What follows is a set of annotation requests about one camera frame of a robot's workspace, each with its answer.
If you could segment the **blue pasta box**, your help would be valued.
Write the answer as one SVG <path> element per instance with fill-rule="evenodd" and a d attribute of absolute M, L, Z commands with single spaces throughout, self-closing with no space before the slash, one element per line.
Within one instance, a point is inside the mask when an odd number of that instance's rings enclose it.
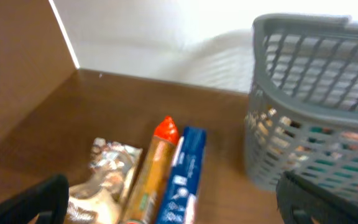
<path fill-rule="evenodd" d="M 156 224 L 194 224 L 206 131 L 187 126 L 179 139 Z"/>

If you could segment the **orange spaghetti packet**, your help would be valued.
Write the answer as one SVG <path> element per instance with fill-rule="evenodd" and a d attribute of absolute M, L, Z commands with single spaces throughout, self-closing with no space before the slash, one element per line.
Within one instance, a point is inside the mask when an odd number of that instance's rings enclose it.
<path fill-rule="evenodd" d="M 123 224 L 151 223 L 158 210 L 180 135 L 172 117 L 155 128 L 143 168 L 134 186 Z"/>

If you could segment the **beige Pantiere snack pouch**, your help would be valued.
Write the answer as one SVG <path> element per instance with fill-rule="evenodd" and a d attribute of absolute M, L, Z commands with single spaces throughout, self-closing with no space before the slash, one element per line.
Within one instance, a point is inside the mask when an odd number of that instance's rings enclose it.
<path fill-rule="evenodd" d="M 292 170 L 302 166 L 309 150 L 300 144 L 302 124 L 269 107 L 246 116 L 250 136 L 256 140 L 256 155 L 262 166 Z"/>

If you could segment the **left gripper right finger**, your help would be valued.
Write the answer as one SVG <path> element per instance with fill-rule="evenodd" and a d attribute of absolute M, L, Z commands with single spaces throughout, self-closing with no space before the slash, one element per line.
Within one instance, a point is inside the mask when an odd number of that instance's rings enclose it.
<path fill-rule="evenodd" d="M 358 206 L 285 171 L 276 186 L 278 211 L 285 223 L 358 224 Z"/>

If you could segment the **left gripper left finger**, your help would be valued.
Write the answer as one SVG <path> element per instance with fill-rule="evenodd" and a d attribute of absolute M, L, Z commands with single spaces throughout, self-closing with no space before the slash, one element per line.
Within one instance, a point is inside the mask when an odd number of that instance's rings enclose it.
<path fill-rule="evenodd" d="M 67 214 L 68 179 L 53 175 L 0 203 L 0 223 L 61 224 Z"/>

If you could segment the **green coffee bag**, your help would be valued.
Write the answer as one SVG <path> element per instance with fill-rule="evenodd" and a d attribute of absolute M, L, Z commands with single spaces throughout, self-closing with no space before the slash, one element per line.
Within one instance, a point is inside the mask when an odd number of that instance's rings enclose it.
<path fill-rule="evenodd" d="M 308 159 L 303 175 L 316 185 L 358 203 L 358 133 L 321 130 L 329 139 L 309 138 L 308 142 L 323 145 Z"/>

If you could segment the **grey plastic basket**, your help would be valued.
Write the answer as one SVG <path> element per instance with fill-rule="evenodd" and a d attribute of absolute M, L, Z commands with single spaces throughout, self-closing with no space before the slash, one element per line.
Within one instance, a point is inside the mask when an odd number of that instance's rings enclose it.
<path fill-rule="evenodd" d="M 300 144 L 309 158 L 324 147 L 309 138 L 329 139 L 322 129 L 358 133 L 358 22 L 348 16 L 266 14 L 254 20 L 253 28 L 255 64 L 247 113 L 273 107 L 301 123 Z M 292 170 L 262 166 L 246 119 L 245 126 L 246 172 L 258 188 L 275 190 L 285 171 L 316 185 L 302 174 L 308 160 Z"/>

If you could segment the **brown foil snack pouch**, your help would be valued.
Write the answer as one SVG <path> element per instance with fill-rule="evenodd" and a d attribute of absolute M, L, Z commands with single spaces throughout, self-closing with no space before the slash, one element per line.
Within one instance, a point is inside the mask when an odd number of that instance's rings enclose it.
<path fill-rule="evenodd" d="M 95 138 L 89 163 L 92 175 L 69 188 L 64 222 L 119 223 L 141 154 L 141 148 Z"/>

